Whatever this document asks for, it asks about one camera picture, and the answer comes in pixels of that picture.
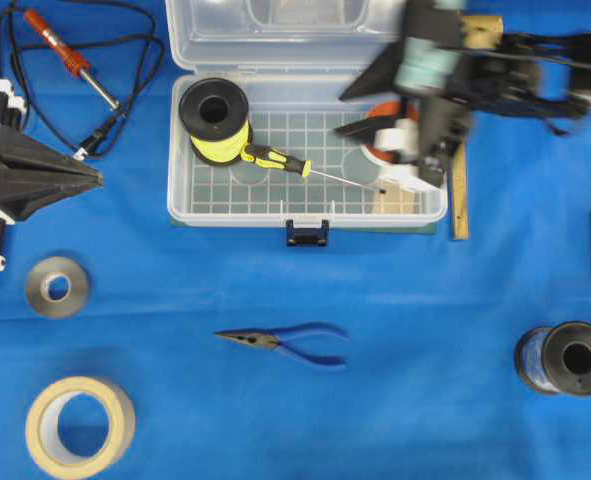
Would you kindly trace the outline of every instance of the wooden ruler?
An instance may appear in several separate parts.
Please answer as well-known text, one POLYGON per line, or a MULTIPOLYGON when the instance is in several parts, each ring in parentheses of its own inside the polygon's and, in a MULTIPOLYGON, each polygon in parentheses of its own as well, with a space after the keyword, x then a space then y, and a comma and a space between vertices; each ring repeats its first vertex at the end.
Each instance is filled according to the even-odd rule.
POLYGON ((466 148, 464 144, 453 158, 451 165, 451 216, 453 223, 453 238, 468 240, 468 186, 466 179, 466 148))

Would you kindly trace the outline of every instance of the screwdriver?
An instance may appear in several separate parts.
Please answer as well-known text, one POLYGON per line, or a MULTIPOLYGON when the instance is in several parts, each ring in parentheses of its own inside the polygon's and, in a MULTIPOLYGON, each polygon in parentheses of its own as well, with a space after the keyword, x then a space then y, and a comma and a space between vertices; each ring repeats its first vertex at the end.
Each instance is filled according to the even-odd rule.
POLYGON ((266 147, 262 145, 252 145, 247 143, 241 152, 242 160, 248 163, 254 163, 258 167, 266 169, 283 170, 285 172, 297 173, 302 178, 308 177, 311 173, 320 175, 322 177, 330 178, 338 182, 353 185, 355 187, 363 188, 365 190, 371 190, 373 192, 385 194, 386 190, 382 188, 370 187, 368 185, 362 185, 361 183, 347 180, 346 178, 336 177, 335 175, 329 175, 328 173, 318 172, 313 170, 310 160, 300 160, 299 158, 291 155, 286 155, 272 147, 266 147))
POLYGON ((86 83, 88 83, 93 90, 99 93, 104 101, 108 103, 111 110, 119 109, 119 102, 115 100, 102 84, 91 75, 91 66, 90 63, 88 63, 88 60, 86 60, 81 53, 76 52, 67 46, 55 34, 55 32, 53 32, 48 23, 46 23, 46 20, 44 20, 39 13, 32 9, 26 10, 24 13, 24 20, 26 20, 26 23, 33 27, 33 30, 42 37, 46 44, 51 47, 57 55, 59 55, 66 70, 68 70, 73 77, 82 77, 86 80, 86 83))

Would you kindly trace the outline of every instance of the red soldering iron handle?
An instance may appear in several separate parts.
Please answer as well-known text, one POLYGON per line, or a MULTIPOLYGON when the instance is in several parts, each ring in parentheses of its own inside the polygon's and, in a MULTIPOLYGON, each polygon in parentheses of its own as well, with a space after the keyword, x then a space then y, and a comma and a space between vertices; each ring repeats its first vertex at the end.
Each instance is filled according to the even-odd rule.
POLYGON ((46 44, 59 55, 66 70, 68 70, 71 75, 79 77, 80 70, 84 69, 88 71, 90 69, 90 64, 84 56, 81 53, 70 49, 64 42, 62 42, 55 32, 51 30, 51 27, 46 23, 46 20, 44 20, 35 10, 26 10, 24 13, 24 20, 26 20, 26 23, 33 27, 33 30, 42 37, 44 42, 46 42, 46 44))

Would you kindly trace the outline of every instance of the black spool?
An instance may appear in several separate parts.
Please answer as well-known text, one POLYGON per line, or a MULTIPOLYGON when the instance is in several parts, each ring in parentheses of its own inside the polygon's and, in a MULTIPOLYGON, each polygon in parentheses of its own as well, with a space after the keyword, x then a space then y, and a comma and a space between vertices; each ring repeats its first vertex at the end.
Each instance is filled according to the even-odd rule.
MULTIPOLYGON (((193 143, 221 142, 238 135, 248 122, 248 99, 233 82, 223 78, 206 78, 191 85, 179 104, 179 116, 191 136, 191 147, 202 161, 215 167, 228 167, 241 160, 237 155, 230 161, 206 157, 193 143)), ((250 142, 252 132, 249 126, 250 142)))
POLYGON ((531 330, 518 342, 514 359, 522 381, 538 393, 591 395, 591 325, 588 323, 569 322, 553 329, 531 330), (533 372, 541 374, 540 378, 533 372))

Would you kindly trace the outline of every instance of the yellow screwdriver handle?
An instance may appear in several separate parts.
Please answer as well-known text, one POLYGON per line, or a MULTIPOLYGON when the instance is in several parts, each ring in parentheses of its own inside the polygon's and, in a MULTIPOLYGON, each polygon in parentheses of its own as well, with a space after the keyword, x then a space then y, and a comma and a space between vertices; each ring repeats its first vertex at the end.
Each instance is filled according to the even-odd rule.
POLYGON ((300 160, 291 155, 286 155, 272 147, 252 145, 247 143, 242 148, 242 160, 254 163, 258 167, 285 172, 297 173, 306 178, 311 173, 311 161, 300 160))

